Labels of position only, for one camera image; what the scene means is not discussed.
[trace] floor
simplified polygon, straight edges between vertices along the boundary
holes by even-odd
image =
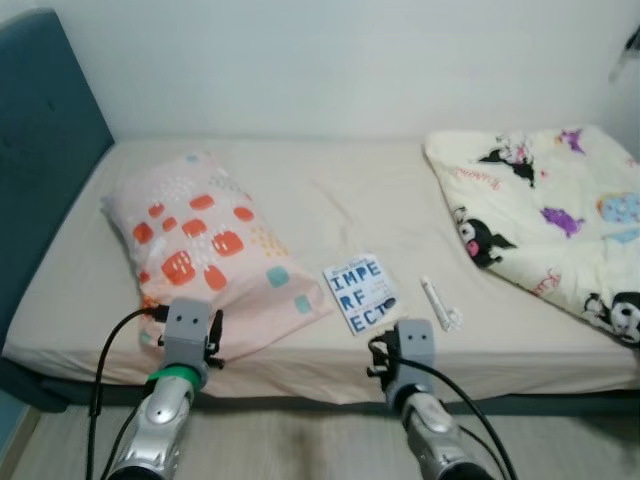
[[[99,420],[101,468],[127,409]],[[481,432],[471,417],[461,423]],[[491,417],[521,480],[640,478],[639,418]],[[86,408],[44,414],[13,480],[84,478]],[[493,472],[490,458],[470,444]],[[195,412],[176,480],[419,480],[394,418],[293,412]]]

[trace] green band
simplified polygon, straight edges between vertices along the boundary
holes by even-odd
[[[191,367],[181,367],[174,365],[172,367],[163,368],[149,376],[149,382],[158,380],[163,377],[180,377],[184,378],[193,385],[194,392],[200,390],[200,375]]]

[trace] blanket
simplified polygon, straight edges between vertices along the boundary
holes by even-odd
[[[437,132],[432,165],[467,252],[640,347],[640,164],[595,127]]]

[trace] teal headboard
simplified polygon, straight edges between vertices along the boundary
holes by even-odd
[[[38,10],[0,26],[0,350],[58,227],[112,144],[57,15]]]

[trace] mattress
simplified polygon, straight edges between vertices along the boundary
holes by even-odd
[[[49,376],[92,380],[103,340],[139,305],[125,249],[100,210],[100,198],[119,179],[195,149],[217,155],[327,295],[324,268],[359,253],[376,254],[411,316],[434,320],[436,366],[472,397],[638,387],[640,367],[631,350],[475,267],[417,142],[117,144],[85,186],[25,293],[4,357]],[[435,321],[419,282],[423,275],[447,305],[462,311],[459,331],[444,332]],[[371,362],[366,341],[352,336],[336,308],[213,372],[205,392],[337,404],[381,401],[377,382],[365,375]],[[158,362],[142,351],[133,322],[114,343],[104,378],[144,383]],[[455,398],[445,387],[438,393]]]

